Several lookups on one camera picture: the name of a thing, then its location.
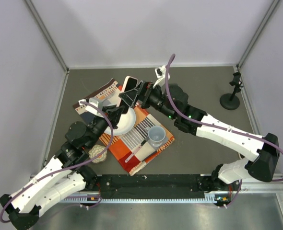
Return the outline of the pink case smartphone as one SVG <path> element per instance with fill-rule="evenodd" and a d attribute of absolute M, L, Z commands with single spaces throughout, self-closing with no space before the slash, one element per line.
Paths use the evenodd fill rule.
<path fill-rule="evenodd" d="M 129 90 L 134 89 L 138 84 L 138 79 L 131 77 L 131 76 L 126 76 L 122 85 L 122 90 L 121 92 L 126 92 Z"/>

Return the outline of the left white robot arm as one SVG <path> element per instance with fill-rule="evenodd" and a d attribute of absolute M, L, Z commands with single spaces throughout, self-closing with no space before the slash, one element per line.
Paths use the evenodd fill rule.
<path fill-rule="evenodd" d="M 99 113 L 91 124 L 72 123 L 66 142 L 47 165 L 17 192 L 0 198 L 3 209 L 17 230 L 28 230 L 59 201 L 83 189 L 92 190 L 96 173 L 87 166 L 91 150 L 105 130 L 116 128 L 125 106 L 96 108 Z"/>

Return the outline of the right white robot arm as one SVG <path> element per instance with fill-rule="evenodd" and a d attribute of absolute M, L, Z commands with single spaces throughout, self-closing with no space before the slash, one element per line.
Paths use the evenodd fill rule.
<path fill-rule="evenodd" d="M 151 82 L 141 81 L 129 91 L 120 93 L 128 106 L 139 103 L 141 108 L 153 107 L 174 121 L 184 133 L 206 138 L 241 154 L 243 159 L 220 164 L 211 174 L 216 189 L 247 178 L 271 182 L 279 159 L 278 138 L 274 134 L 253 135 L 229 126 L 205 111 L 188 104 L 188 95 L 177 84 L 169 84 L 165 92 Z"/>

